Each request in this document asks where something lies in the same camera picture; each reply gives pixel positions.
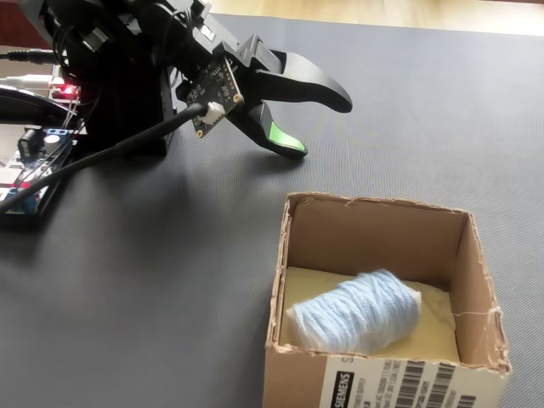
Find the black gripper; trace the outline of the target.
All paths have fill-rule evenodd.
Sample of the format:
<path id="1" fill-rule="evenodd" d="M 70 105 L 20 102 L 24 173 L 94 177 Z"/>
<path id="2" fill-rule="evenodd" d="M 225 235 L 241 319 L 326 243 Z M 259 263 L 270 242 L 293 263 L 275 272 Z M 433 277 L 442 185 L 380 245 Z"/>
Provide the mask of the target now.
<path id="1" fill-rule="evenodd" d="M 353 109 L 348 92 L 302 55 L 266 48 L 259 36 L 240 42 L 210 14 L 206 1 L 165 2 L 165 62 L 183 85 L 192 85 L 211 63 L 227 60 L 237 76 L 252 71 L 248 84 L 257 100 L 315 102 L 340 112 Z M 302 160 L 307 147 L 283 132 L 265 102 L 234 108 L 228 120 L 260 147 Z"/>

